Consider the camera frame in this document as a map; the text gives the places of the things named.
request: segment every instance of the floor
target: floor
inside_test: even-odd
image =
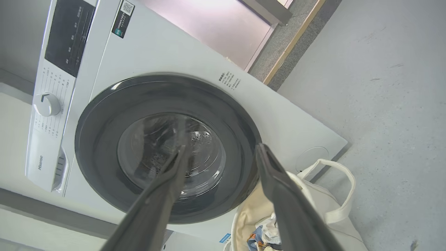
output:
[[[265,80],[268,73],[274,67],[280,56],[282,56],[282,53],[308,17],[316,2],[317,0],[293,1],[289,7],[289,11],[293,15],[287,25],[278,25],[274,29],[267,44],[263,47],[262,52],[249,70],[249,74],[262,82]]]
[[[278,92],[349,141],[370,251],[446,250],[446,1],[343,0]],[[348,180],[317,181],[344,200]]]
[[[285,59],[279,70],[275,73],[268,86],[277,91],[285,79],[289,76],[301,57],[304,55],[308,47],[315,40],[330,17],[333,15],[341,0],[325,0],[320,10],[316,13],[313,20],[305,29],[302,36],[297,41],[296,45],[290,51],[288,57]]]

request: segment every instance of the bag handle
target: bag handle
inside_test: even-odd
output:
[[[334,167],[334,168],[340,170],[341,172],[345,173],[351,182],[350,192],[348,193],[347,199],[345,199],[342,206],[336,210],[327,212],[324,215],[326,224],[337,223],[337,222],[340,222],[341,220],[347,218],[348,215],[350,214],[352,201],[353,201],[353,199],[352,199],[353,192],[355,191],[355,187],[356,187],[356,180],[355,180],[355,177],[353,176],[353,174],[350,172],[350,170],[347,167],[339,164],[338,162],[326,160],[326,159],[318,159],[316,161],[316,163],[314,163],[311,167],[303,170],[301,173],[298,174],[298,176],[301,179],[306,178],[316,168],[316,166],[320,163],[324,164],[326,166]]]

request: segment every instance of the hisense logo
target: hisense logo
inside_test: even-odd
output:
[[[43,161],[43,156],[40,156],[40,160],[39,160],[39,170],[42,170],[42,161]]]

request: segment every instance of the clothes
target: clothes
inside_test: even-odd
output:
[[[259,226],[254,230],[249,236],[247,243],[249,251],[263,251],[266,244],[262,241],[262,226]]]
[[[282,244],[279,228],[277,227],[276,214],[274,212],[269,218],[263,220],[261,224],[263,243]]]

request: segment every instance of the washing machine drum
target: washing machine drum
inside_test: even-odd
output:
[[[260,134],[233,98],[197,79],[145,75],[104,90],[79,119],[76,158],[90,186],[127,212],[180,137],[192,153],[169,223],[201,222],[238,206],[258,181],[252,161]]]

